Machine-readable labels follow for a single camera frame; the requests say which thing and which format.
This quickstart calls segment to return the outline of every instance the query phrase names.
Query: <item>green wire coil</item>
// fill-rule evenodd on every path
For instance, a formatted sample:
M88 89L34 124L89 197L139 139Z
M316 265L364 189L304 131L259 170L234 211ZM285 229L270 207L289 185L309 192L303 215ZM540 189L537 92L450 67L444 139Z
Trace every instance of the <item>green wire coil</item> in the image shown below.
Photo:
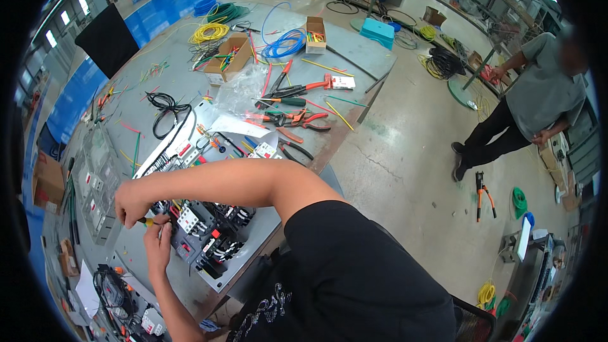
M520 219L528 211L526 195L517 186L513 188L513 205L515 206L515 219Z

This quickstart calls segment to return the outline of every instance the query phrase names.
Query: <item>screwdriver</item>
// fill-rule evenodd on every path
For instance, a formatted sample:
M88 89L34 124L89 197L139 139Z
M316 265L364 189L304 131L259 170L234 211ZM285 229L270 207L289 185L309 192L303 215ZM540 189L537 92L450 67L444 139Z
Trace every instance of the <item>screwdriver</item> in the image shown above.
M151 225L162 226L161 224L157 224L152 218L141 217L137 221L145 224L146 227Z
M304 107L306 106L306 99L300 98L255 98L257 101L271 101L279 102L287 105Z

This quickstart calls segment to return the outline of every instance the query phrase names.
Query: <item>green-handled screwdriver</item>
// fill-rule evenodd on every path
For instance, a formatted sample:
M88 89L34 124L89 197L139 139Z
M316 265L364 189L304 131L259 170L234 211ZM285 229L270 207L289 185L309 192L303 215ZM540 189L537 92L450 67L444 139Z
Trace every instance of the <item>green-handled screwdriver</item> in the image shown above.
M254 98L257 101L271 101L271 102L279 102L287 105L304 107L306 106L306 99L300 98Z

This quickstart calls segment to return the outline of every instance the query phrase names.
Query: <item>plastic bag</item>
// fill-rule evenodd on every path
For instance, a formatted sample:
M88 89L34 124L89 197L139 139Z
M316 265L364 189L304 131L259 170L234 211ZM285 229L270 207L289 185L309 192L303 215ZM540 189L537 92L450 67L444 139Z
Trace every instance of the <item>plastic bag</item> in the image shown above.
M246 65L219 87L213 103L214 110L234 115L239 119L254 118L253 115L261 111L254 106L257 101L251 98L262 96L267 75L266 65Z

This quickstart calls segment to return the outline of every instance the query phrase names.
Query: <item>cardboard box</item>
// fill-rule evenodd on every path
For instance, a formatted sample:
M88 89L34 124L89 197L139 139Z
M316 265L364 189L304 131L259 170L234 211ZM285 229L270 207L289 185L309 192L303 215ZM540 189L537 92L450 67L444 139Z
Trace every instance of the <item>cardboard box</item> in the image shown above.
M558 159L555 158L550 142L547 141L542 146L539 146L538 153L549 170L553 182L558 186L559 191L564 191L568 194L567 167L564 165L563 161L558 161Z
M431 25L440 27L447 18L435 8L427 6L422 19Z
M469 56L469 65L477 70L483 64L483 58L475 50Z
M232 59L231 64L224 71L220 69L223 61L221 58L212 58L211 62L203 69L203 73L207 76L207 80L211 86L221 86L228 82L247 64L249 57L251 57L251 43L247 34L239 32L230 36L219 46L218 54L228 54L233 47L240 49Z
M325 35L325 26L323 25L322 17L308 16L306 25L304 26L306 31L312 31ZM306 53L313 54L325 54L325 48L327 47L327 37L325 36L324 42L306 42Z
M574 171L568 172L568 195L562 197L562 204L566 211L572 211L581 204L581 197L576 196L574 187L576 186L576 179L574 178Z
M61 164L39 150L32 174L34 205L59 215L64 190Z
M61 264L63 276L79 276L80 270L78 269L78 264L76 263L74 250L72 249L72 243L70 243L69 239L66 238L61 241L60 245L61 253L59 254L59 263Z

